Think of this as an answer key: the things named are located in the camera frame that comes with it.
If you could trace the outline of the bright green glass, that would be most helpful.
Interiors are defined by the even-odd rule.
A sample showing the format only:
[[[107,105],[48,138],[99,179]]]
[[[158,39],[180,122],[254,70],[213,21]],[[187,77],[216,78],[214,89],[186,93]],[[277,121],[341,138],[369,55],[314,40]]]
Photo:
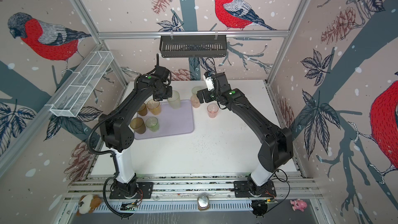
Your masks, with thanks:
[[[145,124],[146,127],[152,132],[157,132],[160,128],[159,120],[156,117],[149,117]]]

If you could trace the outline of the brown textured glass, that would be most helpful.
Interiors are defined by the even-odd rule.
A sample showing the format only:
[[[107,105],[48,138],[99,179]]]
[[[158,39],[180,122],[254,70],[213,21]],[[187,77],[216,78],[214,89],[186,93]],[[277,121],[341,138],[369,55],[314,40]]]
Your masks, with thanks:
[[[146,116],[148,114],[147,106],[145,103],[143,103],[138,109],[137,114],[140,116]]]
[[[146,125],[143,118],[140,117],[136,117],[131,120],[130,128],[132,128],[133,131],[138,134],[144,134],[146,132]]]

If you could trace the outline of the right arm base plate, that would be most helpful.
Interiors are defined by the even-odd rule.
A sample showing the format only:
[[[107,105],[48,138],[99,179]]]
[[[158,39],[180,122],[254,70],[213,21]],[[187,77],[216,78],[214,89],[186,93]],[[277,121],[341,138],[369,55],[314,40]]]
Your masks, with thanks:
[[[274,183],[269,180],[262,186],[257,186],[252,181],[234,181],[232,191],[236,198],[276,198]]]

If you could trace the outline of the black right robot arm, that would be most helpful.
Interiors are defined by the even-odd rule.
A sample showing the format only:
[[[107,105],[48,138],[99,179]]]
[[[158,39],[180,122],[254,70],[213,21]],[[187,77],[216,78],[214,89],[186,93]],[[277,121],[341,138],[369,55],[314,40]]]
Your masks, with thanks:
[[[266,185],[277,170],[293,158],[292,132],[280,128],[265,118],[248,100],[245,94],[228,83],[225,73],[204,74],[206,89],[198,91],[199,102],[217,102],[236,114],[250,127],[260,140],[259,165],[248,176],[247,192],[254,197],[265,193]]]

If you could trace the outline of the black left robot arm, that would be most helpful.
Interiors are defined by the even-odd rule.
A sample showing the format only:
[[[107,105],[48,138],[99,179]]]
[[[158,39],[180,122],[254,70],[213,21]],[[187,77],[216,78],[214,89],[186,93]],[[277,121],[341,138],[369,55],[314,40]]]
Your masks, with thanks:
[[[130,123],[144,102],[150,97],[160,102],[172,96],[171,73],[144,74],[135,79],[132,92],[110,114],[99,118],[100,133],[106,147],[112,152],[115,166],[113,186],[133,197],[138,192],[137,176],[132,168],[132,157],[128,149],[132,145],[135,133]]]

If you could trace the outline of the amber yellow glass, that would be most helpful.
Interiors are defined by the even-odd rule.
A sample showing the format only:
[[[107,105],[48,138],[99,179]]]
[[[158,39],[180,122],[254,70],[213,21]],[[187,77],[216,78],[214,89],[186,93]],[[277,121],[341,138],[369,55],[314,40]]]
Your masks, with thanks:
[[[161,104],[159,101],[149,100],[146,106],[153,115],[159,115],[161,113]]]

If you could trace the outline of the pale green large glass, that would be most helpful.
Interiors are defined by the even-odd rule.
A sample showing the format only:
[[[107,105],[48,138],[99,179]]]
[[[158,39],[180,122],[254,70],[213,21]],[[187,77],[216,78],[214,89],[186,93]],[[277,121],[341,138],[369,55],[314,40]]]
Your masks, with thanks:
[[[178,91],[173,90],[172,91],[172,96],[167,99],[168,104],[171,108],[173,109],[179,109],[180,108],[180,94]]]

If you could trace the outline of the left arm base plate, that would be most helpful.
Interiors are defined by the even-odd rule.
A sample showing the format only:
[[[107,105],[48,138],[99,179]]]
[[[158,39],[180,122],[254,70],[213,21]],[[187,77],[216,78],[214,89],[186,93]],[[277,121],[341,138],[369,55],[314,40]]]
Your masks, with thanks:
[[[153,191],[154,183],[152,182],[135,182],[123,184],[115,181],[110,190],[110,199],[150,199]]]

